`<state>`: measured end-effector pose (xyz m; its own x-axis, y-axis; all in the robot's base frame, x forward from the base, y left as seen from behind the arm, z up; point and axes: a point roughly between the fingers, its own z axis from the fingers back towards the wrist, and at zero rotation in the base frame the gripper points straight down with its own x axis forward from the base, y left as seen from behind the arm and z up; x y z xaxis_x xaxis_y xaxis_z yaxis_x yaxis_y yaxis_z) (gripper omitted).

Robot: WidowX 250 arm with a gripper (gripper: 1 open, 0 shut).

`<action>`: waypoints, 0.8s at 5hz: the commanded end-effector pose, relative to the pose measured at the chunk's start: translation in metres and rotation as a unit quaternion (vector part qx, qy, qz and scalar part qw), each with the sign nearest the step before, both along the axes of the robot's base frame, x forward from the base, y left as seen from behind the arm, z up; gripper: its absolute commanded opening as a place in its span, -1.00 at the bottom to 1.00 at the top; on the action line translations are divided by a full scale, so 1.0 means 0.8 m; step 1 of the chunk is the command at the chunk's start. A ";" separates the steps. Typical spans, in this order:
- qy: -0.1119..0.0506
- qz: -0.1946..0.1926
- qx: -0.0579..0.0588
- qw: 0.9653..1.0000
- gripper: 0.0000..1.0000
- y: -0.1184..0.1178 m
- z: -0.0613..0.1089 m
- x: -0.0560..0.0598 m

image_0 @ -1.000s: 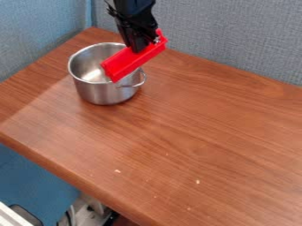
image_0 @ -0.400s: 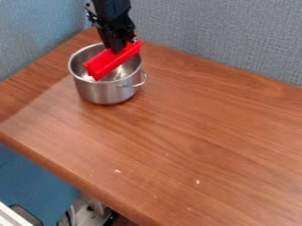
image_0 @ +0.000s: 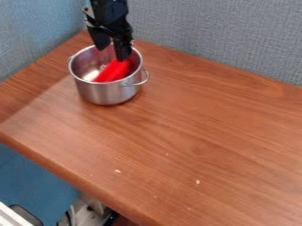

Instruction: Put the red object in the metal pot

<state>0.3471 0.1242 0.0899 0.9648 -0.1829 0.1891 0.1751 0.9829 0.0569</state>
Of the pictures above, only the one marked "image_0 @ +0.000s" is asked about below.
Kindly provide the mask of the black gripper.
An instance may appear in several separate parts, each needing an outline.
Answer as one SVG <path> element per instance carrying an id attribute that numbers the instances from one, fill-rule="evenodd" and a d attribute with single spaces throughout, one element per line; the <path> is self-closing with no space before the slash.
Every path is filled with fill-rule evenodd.
<path id="1" fill-rule="evenodd" d="M 114 46 L 116 60 L 123 62 L 133 53 L 133 27 L 127 22 L 127 0 L 90 0 L 90 6 L 83 9 L 87 28 L 94 44 L 103 50 L 111 44 Z"/>

